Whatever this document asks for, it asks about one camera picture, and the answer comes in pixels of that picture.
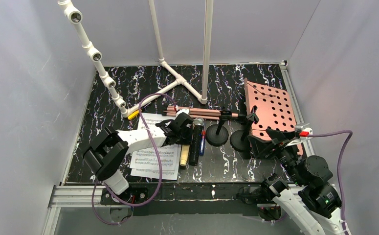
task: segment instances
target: white wall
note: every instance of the white wall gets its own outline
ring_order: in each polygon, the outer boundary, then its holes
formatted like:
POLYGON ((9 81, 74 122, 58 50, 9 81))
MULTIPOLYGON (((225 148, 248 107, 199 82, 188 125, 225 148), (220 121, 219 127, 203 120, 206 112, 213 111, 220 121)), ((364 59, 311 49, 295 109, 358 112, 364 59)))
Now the white wall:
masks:
MULTIPOLYGON (((379 1, 322 0, 289 72, 316 133, 354 131, 342 163, 347 220, 353 234, 379 234, 379 1)), ((344 139, 314 140, 333 171, 344 139)))
POLYGON ((42 232, 93 70, 56 1, 0 0, 0 235, 42 232))
MULTIPOLYGON (((319 0, 216 0, 211 63, 291 57, 319 0)), ((158 53, 147 0, 74 0, 105 65, 154 65, 158 53)), ((155 0, 169 64, 202 64, 205 0, 155 0)))

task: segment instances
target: black stand base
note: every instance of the black stand base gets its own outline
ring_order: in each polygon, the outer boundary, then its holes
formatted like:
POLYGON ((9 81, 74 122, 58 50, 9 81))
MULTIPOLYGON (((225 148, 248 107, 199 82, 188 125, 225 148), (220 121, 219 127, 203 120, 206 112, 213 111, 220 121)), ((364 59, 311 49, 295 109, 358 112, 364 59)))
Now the black stand base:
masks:
POLYGON ((206 129, 205 138, 206 141, 212 146, 221 146, 224 145, 228 140, 228 130, 225 127, 222 127, 218 135, 215 133, 217 132, 218 124, 214 124, 208 127, 206 129))
POLYGON ((244 141, 241 140, 243 133, 244 130, 235 131, 232 133, 231 138, 229 139, 231 146, 239 152, 245 152, 251 149, 250 141, 248 141, 247 137, 244 138, 244 141))

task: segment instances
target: pvc pipe frame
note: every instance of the pvc pipe frame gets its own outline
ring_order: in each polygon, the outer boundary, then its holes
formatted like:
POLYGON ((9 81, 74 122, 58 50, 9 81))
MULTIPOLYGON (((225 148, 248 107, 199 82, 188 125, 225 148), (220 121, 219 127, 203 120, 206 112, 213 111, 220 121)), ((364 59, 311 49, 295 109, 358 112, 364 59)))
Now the pvc pipe frame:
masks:
MULTIPOLYGON (((156 10, 154 0, 148 0, 149 7, 152 15, 152 23, 155 31, 157 50, 159 52, 159 62, 162 67, 168 70, 174 77, 175 81, 168 86, 164 87, 157 93, 166 93, 175 86, 182 84, 186 87, 201 104, 206 104, 207 102, 207 87, 208 87, 208 72, 209 72, 209 54, 211 47, 211 29, 212 29, 212 8, 213 8, 213 0, 206 0, 205 4, 205 30, 204 30, 204 52, 203 52, 203 73, 202 73, 202 95, 197 92, 188 81, 182 77, 179 73, 177 73, 173 68, 171 68, 168 63, 165 61, 163 57, 162 44, 160 42, 160 32, 159 26, 157 24, 156 10)), ((87 55, 90 57, 94 66, 96 67, 103 84, 109 90, 112 99, 114 100, 117 107, 119 107, 120 112, 123 117, 128 117, 134 111, 138 109, 138 105, 134 105, 133 107, 126 109, 126 102, 123 98, 117 93, 115 86, 116 82, 109 76, 106 70, 101 63, 101 52, 99 52, 94 46, 93 43, 87 37, 86 32, 84 31, 83 26, 81 25, 81 21, 83 20, 82 13, 73 6, 71 0, 58 0, 58 4, 63 10, 65 16, 68 18, 70 23, 73 24, 74 28, 77 31, 77 35, 80 38, 80 41, 85 49, 87 55)), ((147 103, 158 98, 159 95, 152 96, 146 99, 142 105, 146 105, 147 103)))
POLYGON ((64 15, 68 18, 68 21, 70 21, 70 23, 74 26, 84 50, 90 57, 91 61, 94 63, 94 66, 99 73, 100 79, 102 80, 104 86, 109 90, 114 103, 117 107, 119 107, 122 115, 125 115, 127 113, 126 102, 117 93, 115 88, 116 82, 109 76, 109 73, 107 73, 103 67, 103 64, 101 63, 101 52, 99 52, 94 47, 93 43, 87 37, 83 26, 81 25, 83 14, 81 14, 81 12, 74 7, 71 0, 58 0, 58 5, 64 12, 64 15))

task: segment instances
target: perforated metal plate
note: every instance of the perforated metal plate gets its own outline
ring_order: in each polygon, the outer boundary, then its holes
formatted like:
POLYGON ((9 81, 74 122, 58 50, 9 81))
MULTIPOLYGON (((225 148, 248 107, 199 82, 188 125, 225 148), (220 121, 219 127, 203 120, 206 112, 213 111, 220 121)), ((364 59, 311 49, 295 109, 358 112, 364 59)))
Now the perforated metal plate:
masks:
POLYGON ((266 129, 278 131, 294 131, 296 119, 294 118, 289 94, 278 88, 269 87, 244 79, 245 100, 247 112, 256 105, 256 114, 259 118, 257 124, 251 127, 251 133, 262 140, 269 141, 266 129))

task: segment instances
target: black tube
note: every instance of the black tube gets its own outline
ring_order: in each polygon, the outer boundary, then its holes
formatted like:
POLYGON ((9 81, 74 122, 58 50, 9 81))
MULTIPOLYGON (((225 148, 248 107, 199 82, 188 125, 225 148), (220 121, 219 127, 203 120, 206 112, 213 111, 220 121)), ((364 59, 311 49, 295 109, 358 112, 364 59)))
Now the black tube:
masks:
POLYGON ((194 120, 194 130, 192 132, 192 142, 189 149, 188 162, 190 165, 198 165, 198 158, 200 156, 200 147, 202 141, 204 120, 197 117, 194 120))

